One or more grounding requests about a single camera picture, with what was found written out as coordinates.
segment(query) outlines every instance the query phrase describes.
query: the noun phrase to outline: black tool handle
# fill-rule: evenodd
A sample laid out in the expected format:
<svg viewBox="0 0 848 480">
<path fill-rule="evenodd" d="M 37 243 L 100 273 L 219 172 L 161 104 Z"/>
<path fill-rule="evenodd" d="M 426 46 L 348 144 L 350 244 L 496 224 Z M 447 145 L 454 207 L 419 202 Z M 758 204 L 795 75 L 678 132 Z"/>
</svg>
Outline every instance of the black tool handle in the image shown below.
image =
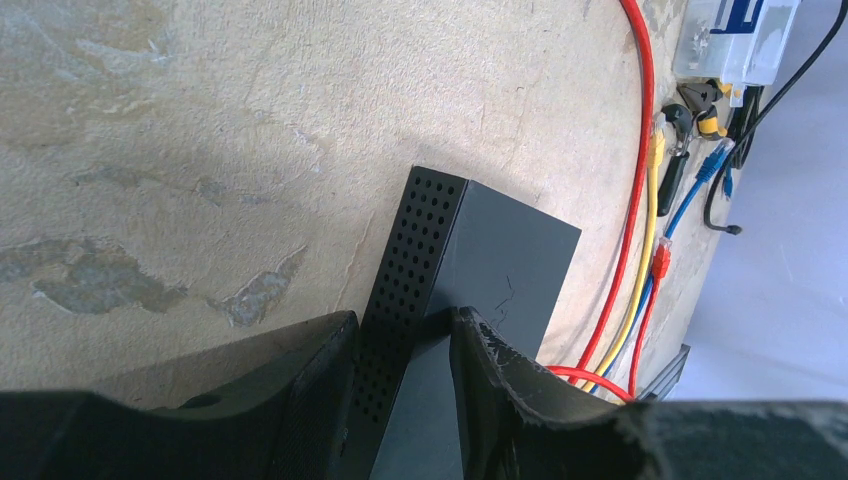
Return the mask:
<svg viewBox="0 0 848 480">
<path fill-rule="evenodd" d="M 686 169 L 687 160 L 689 160 L 689 152 L 675 155 L 669 160 L 668 170 L 665 172 L 665 177 L 663 177 L 663 183 L 660 184 L 660 191 L 658 193 L 658 217 L 664 217 L 671 211 L 671 204 L 674 202 L 674 196 L 677 195 L 677 187 L 680 186 L 680 179 L 683 178 L 683 171 Z"/>
</svg>

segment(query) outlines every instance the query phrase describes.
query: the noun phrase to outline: plastic container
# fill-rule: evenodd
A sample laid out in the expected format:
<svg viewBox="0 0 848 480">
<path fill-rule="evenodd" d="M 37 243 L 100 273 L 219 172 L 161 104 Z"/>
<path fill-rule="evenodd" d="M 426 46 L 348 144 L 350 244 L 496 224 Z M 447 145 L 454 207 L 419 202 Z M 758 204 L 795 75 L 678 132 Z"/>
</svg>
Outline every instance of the plastic container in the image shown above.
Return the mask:
<svg viewBox="0 0 848 480">
<path fill-rule="evenodd" d="M 733 85 L 731 105 L 746 85 L 771 85 L 801 0 L 690 0 L 674 55 L 678 77 L 718 78 Z"/>
</svg>

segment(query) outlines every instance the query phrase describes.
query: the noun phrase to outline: table surface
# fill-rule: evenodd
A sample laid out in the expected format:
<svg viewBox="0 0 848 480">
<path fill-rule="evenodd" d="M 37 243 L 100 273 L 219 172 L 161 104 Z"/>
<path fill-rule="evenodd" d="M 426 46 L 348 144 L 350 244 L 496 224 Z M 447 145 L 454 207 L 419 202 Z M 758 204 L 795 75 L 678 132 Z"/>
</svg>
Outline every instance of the table surface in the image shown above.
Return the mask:
<svg viewBox="0 0 848 480">
<path fill-rule="evenodd" d="M 131 404 L 176 401 L 174 372 L 156 366 L 361 314 L 412 165 L 582 230 L 538 357 L 577 362 L 618 256 L 638 147 L 639 62 L 618 2 L 139 0 L 101 6 L 112 16 L 18 3 L 4 13 L 20 28 L 0 66 L 18 93 L 0 106 L 20 112 L 0 124 L 13 172 L 0 178 L 0 271 L 14 272 L 0 281 L 4 388 L 112 385 Z M 641 4 L 656 109 L 674 95 L 684 8 Z M 677 352 L 718 241 L 701 224 L 704 193 L 675 236 L 643 384 Z M 627 306 L 644 201 L 592 365 Z M 140 371 L 147 390 L 114 380 Z M 194 374 L 181 381 L 212 378 Z"/>
</svg>

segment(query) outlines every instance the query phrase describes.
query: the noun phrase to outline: red cable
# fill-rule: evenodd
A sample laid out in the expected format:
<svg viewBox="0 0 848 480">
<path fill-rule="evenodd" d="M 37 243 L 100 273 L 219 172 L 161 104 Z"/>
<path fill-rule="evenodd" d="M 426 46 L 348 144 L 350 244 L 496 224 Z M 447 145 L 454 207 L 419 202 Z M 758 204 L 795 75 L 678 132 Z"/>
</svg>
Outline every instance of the red cable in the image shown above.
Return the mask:
<svg viewBox="0 0 848 480">
<path fill-rule="evenodd" d="M 554 375 L 570 375 L 572 378 L 577 378 L 579 380 L 588 380 L 592 383 L 597 383 L 598 385 L 606 388 L 610 392 L 614 393 L 615 396 L 624 400 L 625 402 L 632 402 L 633 397 L 624 391 L 623 388 L 618 385 L 612 383 L 606 378 L 595 375 L 592 372 L 587 372 L 586 370 L 581 370 L 579 368 L 574 367 L 562 367 L 560 365 L 551 365 L 548 367 L 548 370 L 551 371 Z"/>
<path fill-rule="evenodd" d="M 633 178 L 630 207 L 627 211 L 627 222 L 624 226 L 624 238 L 621 241 L 618 265 L 615 267 L 612 286 L 604 303 L 604 309 L 601 311 L 601 317 L 598 319 L 598 324 L 595 325 L 595 331 L 592 333 L 592 338 L 589 339 L 589 344 L 583 350 L 583 356 L 580 357 L 580 361 L 577 363 L 577 368 L 580 370 L 586 368 L 586 365 L 592 358 L 592 354 L 595 353 L 595 349 L 598 347 L 598 342 L 601 340 L 601 335 L 612 312 L 615 297 L 618 296 L 618 289 L 621 287 L 624 269 L 627 267 L 627 256 L 630 253 L 630 242 L 633 239 L 633 230 L 636 226 L 636 217 L 639 213 L 642 184 L 645 183 L 645 174 L 647 172 L 648 142 L 651 138 L 651 113 L 654 108 L 654 57 L 651 52 L 651 39 L 648 36 L 648 27 L 645 26 L 645 19 L 642 18 L 642 13 L 639 11 L 636 0 L 620 1 L 624 12 L 627 14 L 627 19 L 630 21 L 633 33 L 636 36 L 636 43 L 639 46 L 639 57 L 642 66 L 642 130 L 639 134 L 639 156 L 636 160 L 636 175 Z M 569 379 L 569 383 L 573 385 L 577 383 L 577 380 L 576 377 L 572 377 Z"/>
<path fill-rule="evenodd" d="M 657 292 L 660 291 L 660 281 L 654 282 L 654 289 L 648 297 L 648 305 L 645 307 L 645 315 L 642 317 L 642 325 L 639 326 L 639 336 L 636 337 L 636 345 L 633 346 L 633 361 L 630 362 L 630 380 L 627 382 L 627 391 L 631 396 L 636 396 L 636 374 L 639 370 L 639 357 L 642 356 L 642 344 L 645 343 L 645 334 L 648 332 L 648 321 L 654 311 L 654 303 L 657 301 Z"/>
</svg>

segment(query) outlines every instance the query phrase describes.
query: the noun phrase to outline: black box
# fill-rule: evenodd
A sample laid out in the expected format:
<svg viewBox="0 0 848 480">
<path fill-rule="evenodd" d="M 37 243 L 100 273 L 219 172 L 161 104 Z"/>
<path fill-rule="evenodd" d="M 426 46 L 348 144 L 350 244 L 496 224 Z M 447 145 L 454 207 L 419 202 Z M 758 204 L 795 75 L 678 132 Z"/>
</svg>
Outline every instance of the black box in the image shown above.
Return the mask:
<svg viewBox="0 0 848 480">
<path fill-rule="evenodd" d="M 422 342 L 424 319 L 473 306 L 535 358 L 579 237 L 477 182 L 413 167 L 362 319 L 345 479 L 462 478 L 450 340 Z"/>
</svg>

